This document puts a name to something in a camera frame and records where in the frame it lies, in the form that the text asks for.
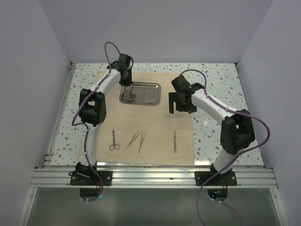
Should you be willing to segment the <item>steel tweezers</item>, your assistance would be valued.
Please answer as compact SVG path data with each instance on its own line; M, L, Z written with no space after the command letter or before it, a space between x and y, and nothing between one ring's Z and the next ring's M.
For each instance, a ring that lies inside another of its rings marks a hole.
M137 132L133 135L133 137L131 138L130 142L128 143L126 149L135 141L135 139L140 135L141 131L137 130Z
M145 131L142 131L142 132L141 132L141 140L140 140L140 145L139 145L138 153L140 153L140 151L141 151L141 147L142 147L142 144L143 144L143 142L144 142L145 135L146 135L146 132L145 132Z

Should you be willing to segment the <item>steel surgical scissors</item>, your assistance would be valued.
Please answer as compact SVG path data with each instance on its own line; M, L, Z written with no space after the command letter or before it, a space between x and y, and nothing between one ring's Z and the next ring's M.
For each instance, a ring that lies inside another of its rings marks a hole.
M110 150L118 150L120 146L116 143L116 138L115 138L115 130L112 128L112 144L109 146Z

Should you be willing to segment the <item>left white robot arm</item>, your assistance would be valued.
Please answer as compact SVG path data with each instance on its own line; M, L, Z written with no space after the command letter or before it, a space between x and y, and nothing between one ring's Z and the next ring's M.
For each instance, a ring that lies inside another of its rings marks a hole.
M76 165L76 180L92 185L100 181L96 171L96 146L101 124L106 118L106 96L116 85L132 85L132 67L134 61L131 56L120 54L118 60L110 63L100 80L89 89L82 89L79 95L79 109L72 125L83 125L86 128L81 158Z

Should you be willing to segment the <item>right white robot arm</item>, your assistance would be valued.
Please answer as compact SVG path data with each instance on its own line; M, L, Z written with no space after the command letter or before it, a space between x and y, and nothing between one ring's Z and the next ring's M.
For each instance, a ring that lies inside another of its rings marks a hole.
M210 181L220 185L226 180L226 173L232 170L239 152L245 150L254 140L255 133L252 119L246 109L237 110L226 106L222 101L212 97L205 86L190 84L183 75L171 81L174 92L168 93L169 112L195 113L198 109L205 111L221 126L220 144L222 150L210 166Z

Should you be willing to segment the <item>steel scalpel handle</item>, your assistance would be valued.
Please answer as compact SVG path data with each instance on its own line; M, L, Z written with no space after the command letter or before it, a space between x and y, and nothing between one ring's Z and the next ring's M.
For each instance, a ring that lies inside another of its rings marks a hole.
M177 154L177 144L176 144L176 131L174 131L174 150L173 150L174 155Z

